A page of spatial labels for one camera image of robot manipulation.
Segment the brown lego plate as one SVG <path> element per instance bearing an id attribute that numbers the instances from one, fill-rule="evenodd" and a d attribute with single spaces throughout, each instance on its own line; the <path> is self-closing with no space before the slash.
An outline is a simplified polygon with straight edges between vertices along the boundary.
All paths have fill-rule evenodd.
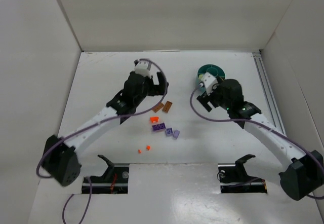
<path id="1" fill-rule="evenodd" d="M 164 112 L 164 113 L 168 113 L 169 110 L 170 110 L 170 108 L 171 108 L 171 106 L 172 106 L 172 104 L 173 104 L 172 102 L 167 101 L 167 102 L 165 103 L 164 107 L 163 107 L 163 112 Z"/>
<path id="2" fill-rule="evenodd" d="M 163 107 L 164 107 L 164 104 L 160 102 L 158 105 L 156 105 L 156 106 L 152 109 L 152 111 L 153 111 L 154 113 L 157 113 L 157 112 L 158 112 L 159 110 L 161 110 Z"/>

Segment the dark purple lego brick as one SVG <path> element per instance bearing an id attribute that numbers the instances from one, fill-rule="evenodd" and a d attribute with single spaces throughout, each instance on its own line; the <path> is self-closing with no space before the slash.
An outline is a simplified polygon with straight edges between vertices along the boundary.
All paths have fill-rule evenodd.
<path id="1" fill-rule="evenodd" d="M 159 123 L 159 124 L 152 125 L 153 132 L 164 131 L 164 130 L 166 130 L 165 123 Z"/>

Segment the lavender square lego brick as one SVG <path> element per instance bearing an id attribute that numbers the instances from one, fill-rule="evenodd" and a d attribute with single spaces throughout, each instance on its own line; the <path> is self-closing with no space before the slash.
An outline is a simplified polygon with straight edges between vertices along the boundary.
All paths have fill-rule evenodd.
<path id="1" fill-rule="evenodd" d="M 173 136 L 173 129 L 172 128 L 167 128 L 165 130 L 165 134 L 166 134 L 167 137 Z"/>

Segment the lavender sloped lego brick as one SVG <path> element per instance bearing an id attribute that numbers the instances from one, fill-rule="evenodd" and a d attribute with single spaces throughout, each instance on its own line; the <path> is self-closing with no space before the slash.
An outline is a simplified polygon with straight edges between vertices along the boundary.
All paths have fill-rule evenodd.
<path id="1" fill-rule="evenodd" d="M 179 130 L 175 130 L 174 133 L 173 133 L 173 138 L 174 139 L 177 139 L 180 135 L 180 131 Z"/>

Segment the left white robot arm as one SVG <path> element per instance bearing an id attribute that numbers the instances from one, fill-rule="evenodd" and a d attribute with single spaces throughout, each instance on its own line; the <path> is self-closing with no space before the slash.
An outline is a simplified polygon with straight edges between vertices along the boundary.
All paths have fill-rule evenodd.
<path id="1" fill-rule="evenodd" d="M 128 118 L 139 115 L 136 109 L 147 96 L 166 96 L 169 84 L 164 73 L 157 72 L 157 78 L 156 85 L 152 77 L 131 72 L 124 88 L 92 119 L 67 136 L 52 135 L 46 140 L 36 169 L 44 169 L 49 178 L 63 187 L 72 184 L 81 171 L 79 157 L 92 143 Z"/>

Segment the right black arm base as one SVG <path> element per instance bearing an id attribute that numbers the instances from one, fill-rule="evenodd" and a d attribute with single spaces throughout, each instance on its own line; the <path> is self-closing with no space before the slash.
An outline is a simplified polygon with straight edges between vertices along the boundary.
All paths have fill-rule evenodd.
<path id="1" fill-rule="evenodd" d="M 255 158 L 255 155 L 247 154 L 234 163 L 219 163 L 217 179 L 220 182 L 222 194 L 250 194 L 268 193 L 265 180 L 249 176 L 244 164 Z"/>

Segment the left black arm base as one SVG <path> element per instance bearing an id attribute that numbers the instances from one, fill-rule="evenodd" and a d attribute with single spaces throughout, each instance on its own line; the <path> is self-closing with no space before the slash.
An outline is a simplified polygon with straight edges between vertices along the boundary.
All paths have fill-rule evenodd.
<path id="1" fill-rule="evenodd" d="M 101 175 L 90 176 L 92 194 L 127 194 L 130 165 L 113 163 L 103 155 L 98 157 L 107 167 Z"/>

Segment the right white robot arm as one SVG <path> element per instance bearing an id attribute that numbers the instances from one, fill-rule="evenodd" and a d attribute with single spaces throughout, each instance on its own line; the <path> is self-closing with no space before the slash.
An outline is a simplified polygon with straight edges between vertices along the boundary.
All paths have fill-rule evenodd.
<path id="1" fill-rule="evenodd" d="M 235 122 L 257 138 L 280 162 L 280 167 L 258 169 L 256 175 L 280 186 L 293 200 L 323 186 L 323 156 L 318 151 L 308 151 L 303 146 L 279 133 L 253 103 L 245 101 L 240 83 L 235 79 L 221 79 L 205 73 L 199 85 L 204 88 L 197 100 L 207 110 L 221 107 L 227 111 L 227 122 Z"/>

